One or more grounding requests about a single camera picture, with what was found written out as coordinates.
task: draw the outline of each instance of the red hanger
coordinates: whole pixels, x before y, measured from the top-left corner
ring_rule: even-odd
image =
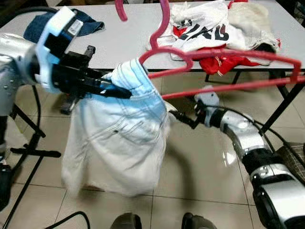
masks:
[[[196,89],[188,92],[179,92],[179,93],[172,93],[172,94],[165,94],[162,96],[163,99],[171,99],[171,98],[179,98],[185,96],[192,96],[198,93],[204,92],[221,92],[221,91],[231,91],[231,90],[241,90],[241,89],[250,89],[250,88],[260,88],[260,87],[268,87],[274,85],[283,85],[289,83],[303,83],[305,82],[305,77],[300,74],[301,71],[301,62],[295,59],[290,59],[287,57],[279,56],[269,52],[262,52],[262,51],[236,51],[236,50],[202,50],[202,51],[194,51],[194,52],[183,52],[182,50],[169,47],[169,46],[162,46],[159,47],[157,43],[157,39],[164,33],[166,30],[169,21],[170,21],[170,7],[168,0],[160,0],[161,8],[162,8],[162,23],[158,30],[151,35],[150,44],[152,49],[144,53],[140,58],[139,62],[143,64],[149,57],[155,55],[157,53],[168,52],[174,53],[181,57],[185,62],[186,65],[181,68],[177,69],[170,69],[161,71],[158,73],[149,74],[149,78],[158,78],[161,76],[167,76],[175,73],[181,73],[191,70],[193,66],[193,59],[201,59],[207,57],[215,57],[215,56],[222,56],[222,55],[238,55],[238,56],[245,56],[245,57],[256,57],[271,61],[279,61],[292,64],[294,66],[293,73],[290,77],[281,78],[281,79],[273,79],[273,80],[262,80],[262,81],[255,81],[255,82],[248,82],[248,83],[239,83],[239,84],[230,84],[230,85],[222,85],[216,86],[213,88],[207,89]],[[127,20],[126,13],[123,7],[123,0],[115,0],[115,7],[118,12],[118,15],[122,21]]]

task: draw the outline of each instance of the cable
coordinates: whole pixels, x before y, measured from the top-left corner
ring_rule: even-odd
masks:
[[[228,111],[232,111],[234,113],[237,113],[239,115],[241,115],[242,117],[244,117],[245,119],[247,119],[250,123],[252,123],[256,129],[258,130],[259,134],[261,136],[263,136],[265,139],[266,139],[266,142],[268,143],[268,145],[270,146],[270,149],[272,151],[272,153],[275,154],[275,148],[273,147],[273,145],[271,144],[269,138],[266,136],[266,134],[261,130],[261,128],[255,123],[255,121],[253,121],[251,118],[247,117],[246,115],[244,115],[243,113],[237,111],[237,110],[234,110],[232,108],[228,108],[228,107],[225,107],[225,106],[214,106],[214,105],[204,105],[206,107],[214,107],[214,108],[218,108],[218,109],[224,109],[224,110],[228,110]]]
[[[256,123],[258,123],[259,125],[263,126],[264,124],[262,124],[261,122],[258,122],[255,120]],[[289,143],[275,130],[269,128],[268,129],[271,133],[273,133],[275,136],[277,136],[282,143],[284,144],[284,146],[286,146],[289,151],[295,156],[295,158],[300,162],[300,164],[305,168],[305,163],[304,161],[301,159],[301,157],[296,153],[296,151],[289,145]]]
[[[37,110],[38,110],[38,117],[37,117],[37,127],[40,128],[40,121],[41,121],[41,104],[40,104],[40,100],[39,100],[39,95],[37,92],[36,87],[33,85],[32,86],[33,92],[34,92],[34,96],[35,96],[35,100],[36,100],[36,104],[37,104]]]
[[[57,223],[52,224],[51,226],[48,226],[45,229],[53,229],[53,228],[59,226],[60,224],[63,224],[64,222],[68,221],[69,219],[73,218],[76,215],[82,215],[85,218],[85,220],[86,220],[87,228],[90,229],[89,219],[88,219],[87,215],[83,211],[74,212],[73,214],[67,216],[66,218],[62,219],[61,221],[58,221]]]
[[[30,13],[30,12],[50,12],[50,13],[57,13],[57,10],[51,7],[46,6],[35,6],[35,7],[28,7],[24,9],[17,10],[13,12],[11,15],[7,16],[4,21],[1,22],[0,28],[9,23],[11,20],[13,20],[18,15],[24,14],[24,13]]]

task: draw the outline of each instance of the tiled floor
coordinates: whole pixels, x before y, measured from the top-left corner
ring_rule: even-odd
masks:
[[[242,77],[262,78],[265,75],[243,73]],[[229,82],[232,75],[228,76],[229,79],[216,78]],[[188,73],[157,79],[154,84],[162,94],[166,94],[200,87],[203,82],[202,73]],[[63,153],[70,119],[57,110],[62,95],[47,94],[42,89],[39,92],[42,103],[41,128],[47,135],[40,141],[39,148]],[[219,96],[222,105],[236,108],[263,122],[282,100],[275,88],[221,93]],[[304,99],[305,92],[302,91],[273,126],[288,141],[305,141]],[[193,104],[188,100],[170,102],[193,115]],[[36,120],[36,106],[29,87],[25,86],[19,91],[17,104],[31,119]],[[30,138],[31,128],[20,119],[16,123]],[[274,136],[270,135],[270,138],[276,148],[281,146]],[[30,156],[25,162],[12,188],[11,202],[0,213],[0,222],[5,221],[36,161],[37,157]],[[9,228],[43,228],[79,210],[88,214],[93,229],[109,228],[118,215],[128,211],[140,215],[144,229],[178,229],[187,211],[210,219],[219,229],[264,228],[254,206],[248,175],[237,159],[229,138],[214,128],[199,126],[191,130],[180,123],[171,129],[160,182],[153,193],[126,198],[113,193],[83,190],[75,199],[66,193],[61,184],[61,160],[45,158]],[[86,227],[84,220],[76,217],[59,228]]]

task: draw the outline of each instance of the white jeans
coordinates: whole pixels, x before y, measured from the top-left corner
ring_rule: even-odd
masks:
[[[138,59],[104,76],[129,89],[130,99],[92,95],[73,110],[62,179],[77,195],[84,185],[128,196],[159,181],[169,119],[159,92]]]

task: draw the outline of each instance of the white table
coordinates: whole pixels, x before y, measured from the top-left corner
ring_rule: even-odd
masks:
[[[269,10],[272,31],[282,41],[280,54],[296,58],[305,66],[305,29],[282,8],[275,0],[251,0],[264,5]],[[203,2],[190,2],[192,5]],[[97,21],[105,22],[106,29],[75,39],[71,51],[83,53],[87,45],[97,48],[90,67],[112,70],[119,62],[139,57],[145,50],[149,36],[157,29],[162,12],[159,3],[125,5],[127,22],[122,22],[114,5],[77,6]],[[21,15],[0,29],[0,32],[11,32],[23,35],[27,25],[35,13]],[[149,70],[172,69],[184,65],[183,62],[172,61],[168,54],[161,54],[148,59],[145,66]],[[290,71],[291,65],[273,62],[270,66],[246,67],[235,69],[246,71],[268,71],[282,69]],[[199,63],[195,63],[193,71],[201,71]]]

